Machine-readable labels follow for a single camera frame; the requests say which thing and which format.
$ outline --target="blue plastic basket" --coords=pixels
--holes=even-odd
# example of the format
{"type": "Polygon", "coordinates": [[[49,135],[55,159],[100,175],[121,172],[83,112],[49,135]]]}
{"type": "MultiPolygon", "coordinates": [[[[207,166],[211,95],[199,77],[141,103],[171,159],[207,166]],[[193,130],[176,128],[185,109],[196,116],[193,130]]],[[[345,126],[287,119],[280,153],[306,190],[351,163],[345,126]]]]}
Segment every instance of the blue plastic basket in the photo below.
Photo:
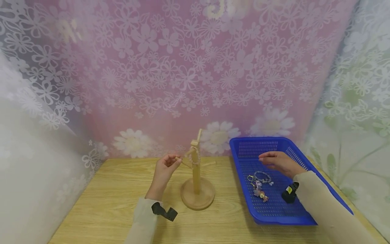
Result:
{"type": "Polygon", "coordinates": [[[303,155],[298,147],[285,137],[242,137],[230,140],[234,163],[244,192],[246,204],[257,224],[281,224],[281,225],[316,225],[312,216],[304,209],[298,199],[292,204],[287,204],[282,199],[282,192],[292,183],[292,180],[280,172],[267,169],[259,162],[259,154],[268,151],[282,151],[289,155],[306,170],[311,170],[326,184],[333,196],[353,214],[352,210],[341,199],[336,191],[322,177],[318,170],[303,155]],[[256,171],[269,174],[274,184],[263,184],[263,189],[269,197],[267,202],[253,195],[253,187],[247,179],[256,171]]]}

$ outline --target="wooden table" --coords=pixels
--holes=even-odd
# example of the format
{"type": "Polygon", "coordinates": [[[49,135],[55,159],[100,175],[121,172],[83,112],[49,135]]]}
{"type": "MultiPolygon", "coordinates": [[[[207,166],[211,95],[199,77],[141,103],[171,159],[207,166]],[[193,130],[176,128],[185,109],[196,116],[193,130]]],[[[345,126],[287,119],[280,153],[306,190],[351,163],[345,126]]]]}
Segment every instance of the wooden table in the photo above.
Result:
{"type": "MultiPolygon", "coordinates": [[[[131,224],[140,196],[149,188],[157,159],[109,159],[65,218],[51,244],[121,244],[131,224]]],[[[172,176],[164,207],[179,214],[174,222],[159,218],[156,244],[273,244],[329,243],[318,226],[268,226],[254,223],[246,207],[234,163],[229,157],[202,158],[202,176],[216,190],[213,204],[203,211],[188,209],[180,187],[191,177],[185,166],[172,176]]],[[[337,191],[356,217],[378,240],[387,243],[354,205],[337,191]]]]}

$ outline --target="hand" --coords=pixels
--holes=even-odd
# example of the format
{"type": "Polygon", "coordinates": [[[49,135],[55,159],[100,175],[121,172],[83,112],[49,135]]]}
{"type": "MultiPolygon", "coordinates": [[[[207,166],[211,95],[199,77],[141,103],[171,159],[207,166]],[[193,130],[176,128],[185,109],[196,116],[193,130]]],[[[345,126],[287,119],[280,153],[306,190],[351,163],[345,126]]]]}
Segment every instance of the hand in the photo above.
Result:
{"type": "Polygon", "coordinates": [[[168,181],[182,162],[181,159],[176,160],[175,157],[180,157],[180,155],[166,154],[157,161],[152,184],[145,196],[146,199],[162,200],[168,181]]]}
{"type": "Polygon", "coordinates": [[[300,173],[306,172],[302,166],[281,151],[269,151],[260,154],[259,161],[267,168],[275,169],[291,179],[300,173]]]}

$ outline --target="beige sleeve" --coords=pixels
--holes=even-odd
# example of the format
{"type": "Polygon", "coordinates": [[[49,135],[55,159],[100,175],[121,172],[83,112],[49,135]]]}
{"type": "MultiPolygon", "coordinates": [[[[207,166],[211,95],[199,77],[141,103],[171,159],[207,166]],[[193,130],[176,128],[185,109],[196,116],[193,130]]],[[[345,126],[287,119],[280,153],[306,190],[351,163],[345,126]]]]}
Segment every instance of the beige sleeve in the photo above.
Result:
{"type": "Polygon", "coordinates": [[[296,175],[294,181],[299,183],[296,190],[299,201],[325,230],[332,243],[377,243],[360,221],[333,197],[313,171],[296,175]]]}
{"type": "Polygon", "coordinates": [[[157,215],[152,212],[155,200],[140,198],[134,210],[133,225],[124,244],[151,244],[156,231],[157,215]]]}

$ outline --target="floral curtain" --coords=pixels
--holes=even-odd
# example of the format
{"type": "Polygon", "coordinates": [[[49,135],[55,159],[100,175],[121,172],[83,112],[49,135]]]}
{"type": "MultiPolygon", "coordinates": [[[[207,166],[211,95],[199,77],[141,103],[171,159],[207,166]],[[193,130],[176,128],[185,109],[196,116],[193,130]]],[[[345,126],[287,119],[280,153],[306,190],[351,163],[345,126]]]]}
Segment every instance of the floral curtain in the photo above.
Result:
{"type": "Polygon", "coordinates": [[[199,128],[203,155],[301,144],[355,2],[0,0],[1,236],[47,241],[104,158],[183,152],[199,128]]]}
{"type": "Polygon", "coordinates": [[[0,54],[0,236],[2,243],[47,243],[107,156],[34,93],[0,54]]]}
{"type": "Polygon", "coordinates": [[[307,152],[390,240],[390,3],[353,11],[308,134],[307,152]]]}
{"type": "Polygon", "coordinates": [[[354,3],[19,1],[1,48],[111,157],[183,152],[199,128],[202,154],[222,155],[237,136],[304,140],[354,3]]]}

